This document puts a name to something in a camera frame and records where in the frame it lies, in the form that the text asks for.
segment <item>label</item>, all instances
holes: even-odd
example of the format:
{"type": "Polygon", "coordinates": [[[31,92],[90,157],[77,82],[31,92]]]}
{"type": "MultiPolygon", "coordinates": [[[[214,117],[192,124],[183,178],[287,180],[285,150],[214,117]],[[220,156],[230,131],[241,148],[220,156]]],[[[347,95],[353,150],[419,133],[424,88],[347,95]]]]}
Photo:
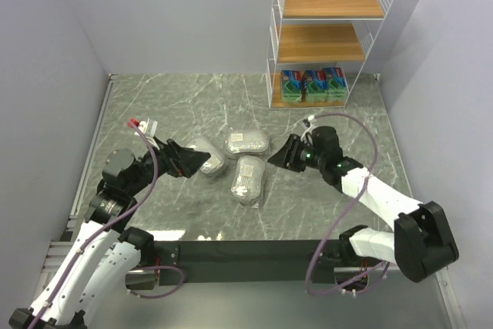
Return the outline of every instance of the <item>label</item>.
{"type": "MultiPolygon", "coordinates": [[[[146,121],[141,121],[137,127],[139,128],[140,131],[142,131],[142,134],[144,134],[144,135],[146,134],[146,130],[147,130],[147,122],[146,121]]],[[[139,136],[139,133],[137,131],[135,131],[133,133],[133,135],[139,136]]]]}
{"type": "Polygon", "coordinates": [[[154,121],[151,119],[149,121],[152,122],[153,124],[151,125],[151,130],[149,131],[149,133],[147,135],[155,136],[156,135],[156,129],[157,129],[157,121],[154,121]]]}
{"type": "Polygon", "coordinates": [[[243,167],[241,174],[245,177],[252,177],[253,176],[253,166],[252,165],[245,165],[243,167]]]}
{"type": "Polygon", "coordinates": [[[243,141],[243,134],[242,133],[231,134],[231,141],[232,142],[242,142],[243,141]]]}
{"type": "Polygon", "coordinates": [[[207,163],[209,164],[210,167],[214,168],[214,167],[219,166],[219,164],[221,163],[221,161],[219,161],[219,158],[217,158],[216,156],[211,156],[207,160],[207,163]]]}
{"type": "Polygon", "coordinates": [[[99,204],[99,206],[100,206],[100,207],[101,207],[101,208],[102,208],[102,209],[103,209],[103,210],[104,210],[107,214],[114,216],[114,215],[112,214],[112,212],[113,212],[113,208],[115,208],[116,204],[118,204],[118,203],[116,203],[116,201],[114,201],[114,200],[108,200],[108,201],[104,201],[104,200],[103,200],[103,201],[99,204]]]}

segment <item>marble floor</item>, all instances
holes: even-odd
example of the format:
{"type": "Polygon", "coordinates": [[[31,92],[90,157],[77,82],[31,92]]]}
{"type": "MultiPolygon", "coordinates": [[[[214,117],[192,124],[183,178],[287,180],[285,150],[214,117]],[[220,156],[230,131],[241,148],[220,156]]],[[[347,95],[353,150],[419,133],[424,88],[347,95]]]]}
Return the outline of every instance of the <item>marble floor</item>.
{"type": "MultiPolygon", "coordinates": [[[[401,158],[394,141],[380,90],[373,76],[362,76],[344,109],[271,110],[265,76],[248,74],[118,75],[99,131],[89,180],[79,204],[83,213],[96,191],[109,153],[129,148],[142,155],[146,147],[126,126],[130,117],[156,119],[156,136],[186,145],[198,134],[223,147],[231,129],[260,128],[270,135],[277,151],[290,133],[302,133],[300,122],[309,114],[335,111],[362,119],[377,138],[379,160],[375,175],[398,191],[409,194],[401,158]]],[[[348,156],[365,165],[373,148],[365,131],[344,118],[326,118],[320,125],[336,128],[348,156]]],[[[350,199],[325,184],[315,170],[292,173],[267,165],[264,202],[259,210],[238,204],[230,194],[236,162],[210,179],[162,176],[147,202],[130,224],[159,234],[163,239],[272,240],[319,239],[350,199]]],[[[369,209],[356,205],[342,220],[333,237],[355,225],[386,230],[369,209]]]]}

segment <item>plastic bag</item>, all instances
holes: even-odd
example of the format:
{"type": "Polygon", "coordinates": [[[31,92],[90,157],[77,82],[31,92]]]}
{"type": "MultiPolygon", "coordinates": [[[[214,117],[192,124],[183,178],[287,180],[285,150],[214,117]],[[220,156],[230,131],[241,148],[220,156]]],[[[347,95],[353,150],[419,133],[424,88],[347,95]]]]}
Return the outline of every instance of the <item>plastic bag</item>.
{"type": "Polygon", "coordinates": [[[259,208],[263,201],[264,178],[264,161],[254,156],[241,157],[231,185],[233,197],[245,206],[259,208]]]}
{"type": "Polygon", "coordinates": [[[226,138],[224,149],[231,158],[240,154],[263,154],[269,149],[269,135],[260,129],[235,130],[226,138]]]}
{"type": "Polygon", "coordinates": [[[206,136],[200,135],[194,138],[187,147],[210,153],[210,158],[200,167],[200,172],[207,176],[217,176],[226,169],[227,157],[218,150],[206,136]]]}

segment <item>cable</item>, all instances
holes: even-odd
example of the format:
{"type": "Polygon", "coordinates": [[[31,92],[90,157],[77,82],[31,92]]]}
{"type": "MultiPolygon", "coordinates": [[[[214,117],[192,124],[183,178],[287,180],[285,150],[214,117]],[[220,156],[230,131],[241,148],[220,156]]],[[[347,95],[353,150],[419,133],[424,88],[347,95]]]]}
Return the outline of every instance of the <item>cable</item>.
{"type": "Polygon", "coordinates": [[[143,300],[157,300],[159,298],[164,298],[168,297],[169,295],[175,293],[177,290],[179,290],[182,286],[183,283],[185,282],[185,273],[183,273],[183,270],[179,269],[178,267],[175,266],[147,266],[147,267],[137,267],[138,270],[173,270],[176,271],[180,275],[179,283],[174,287],[172,290],[169,290],[163,294],[158,294],[156,296],[145,296],[142,294],[138,294],[134,290],[131,290],[129,293],[138,297],[142,298],[143,300]]]}
{"type": "MultiPolygon", "coordinates": [[[[151,192],[154,189],[154,186],[156,185],[156,181],[158,178],[158,163],[157,163],[157,157],[156,154],[154,153],[154,148],[149,142],[149,140],[146,138],[146,136],[139,130],[139,128],[132,122],[128,121],[128,124],[139,134],[139,136],[142,138],[143,142],[146,144],[147,148],[149,149],[150,155],[153,159],[153,180],[151,181],[151,184],[149,185],[149,188],[146,192],[146,194],[142,197],[142,199],[137,202],[135,206],[127,210],[126,212],[122,213],[120,216],[115,218],[114,220],[109,221],[107,224],[103,225],[99,230],[97,230],[93,235],[91,235],[89,238],[86,239],[86,241],[82,244],[80,249],[82,251],[85,251],[86,248],[94,241],[95,238],[97,238],[98,235],[103,233],[104,231],[108,230],[110,227],[118,223],[120,220],[125,219],[129,215],[133,214],[134,212],[137,211],[137,209],[142,206],[142,204],[149,198],[151,192]]],[[[45,312],[48,310],[49,306],[53,304],[53,300],[55,299],[56,295],[59,293],[59,291],[62,289],[63,284],[67,280],[67,277],[70,275],[70,272],[72,271],[72,268],[75,265],[75,262],[79,259],[79,256],[81,256],[81,253],[76,253],[72,259],[70,260],[69,264],[67,265],[67,268],[65,268],[65,271],[63,272],[62,276],[60,277],[59,282],[55,285],[53,288],[51,294],[48,296],[46,299],[46,304],[39,310],[38,314],[35,316],[34,319],[32,319],[31,324],[28,326],[27,329],[34,329],[38,321],[43,317],[45,312]]]]}
{"type": "MultiPolygon", "coordinates": [[[[317,249],[315,250],[315,253],[314,255],[311,257],[311,260],[310,260],[310,264],[308,265],[308,269],[307,269],[307,274],[305,276],[305,291],[311,295],[311,296],[324,296],[326,294],[332,294],[333,292],[335,292],[336,290],[339,290],[341,289],[342,287],[346,287],[348,284],[351,284],[353,283],[354,281],[356,280],[359,280],[361,279],[362,277],[365,277],[369,272],[373,271],[373,270],[376,270],[377,268],[381,267],[384,265],[384,262],[382,263],[379,263],[377,265],[375,265],[374,267],[364,271],[363,273],[357,275],[356,277],[352,277],[351,279],[349,279],[348,281],[342,283],[342,284],[339,284],[337,285],[336,287],[332,287],[330,289],[320,289],[320,290],[313,290],[311,288],[311,277],[312,277],[312,274],[314,273],[314,270],[315,270],[315,267],[317,265],[317,261],[318,261],[318,257],[320,256],[320,253],[322,252],[322,249],[325,247],[325,244],[327,243],[327,241],[329,240],[330,238],[330,235],[332,234],[332,232],[334,231],[334,229],[336,228],[336,226],[339,224],[339,222],[342,220],[342,218],[344,216],[347,215],[347,213],[353,208],[353,206],[360,200],[360,198],[363,196],[364,192],[366,192],[367,188],[368,188],[368,181],[370,179],[370,175],[371,175],[371,172],[373,171],[373,168],[375,167],[375,165],[377,164],[377,160],[378,160],[378,146],[377,146],[377,140],[375,140],[373,134],[371,133],[371,131],[364,125],[364,123],[362,121],[360,121],[359,119],[357,119],[356,117],[353,117],[351,115],[348,115],[346,113],[322,113],[320,115],[316,115],[315,116],[315,119],[321,119],[323,117],[329,117],[329,116],[339,116],[339,117],[345,117],[347,119],[351,119],[353,121],[355,121],[359,126],[361,126],[363,128],[363,130],[368,134],[368,136],[370,137],[371,139],[371,143],[373,144],[373,148],[374,148],[374,157],[373,157],[373,161],[371,161],[371,164],[369,165],[368,167],[368,176],[364,179],[364,182],[363,182],[363,187],[361,188],[361,191],[356,195],[355,198],[353,198],[349,204],[346,206],[346,208],[342,211],[342,213],[337,217],[337,219],[332,223],[332,225],[330,225],[327,233],[325,234],[324,238],[319,242],[318,246],[317,246],[317,249]]],[[[382,275],[377,278],[375,280],[375,282],[372,283],[372,285],[370,285],[369,287],[366,287],[364,288],[363,290],[360,291],[360,293],[363,293],[365,291],[368,291],[370,290],[372,287],[374,287],[378,282],[380,282],[380,280],[383,278],[383,276],[385,275],[385,273],[387,272],[387,269],[388,267],[390,266],[389,263],[387,263],[387,265],[385,266],[384,268],[384,273],[382,273],[382,275]]]]}
{"type": "Polygon", "coordinates": [[[308,126],[305,131],[303,131],[303,134],[301,134],[301,141],[304,142],[305,141],[305,138],[307,138],[307,142],[310,144],[310,145],[313,145],[314,144],[314,140],[311,136],[311,130],[313,129],[312,126],[308,126]]]}

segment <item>black metal bar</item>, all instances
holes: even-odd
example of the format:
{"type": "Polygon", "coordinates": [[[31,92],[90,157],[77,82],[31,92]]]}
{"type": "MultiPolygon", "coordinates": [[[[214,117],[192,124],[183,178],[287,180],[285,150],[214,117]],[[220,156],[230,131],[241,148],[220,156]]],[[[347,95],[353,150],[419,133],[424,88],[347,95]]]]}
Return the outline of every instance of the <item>black metal bar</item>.
{"type": "MultiPolygon", "coordinates": [[[[174,265],[188,283],[304,280],[319,240],[155,242],[163,265],[174,265]]],[[[362,258],[342,261],[339,240],[329,240],[313,275],[314,283],[335,282],[335,267],[359,267],[362,258]]],[[[376,260],[368,260],[373,266],[376,260]]],[[[179,276],[161,271],[159,285],[175,285],[179,276]]]]}

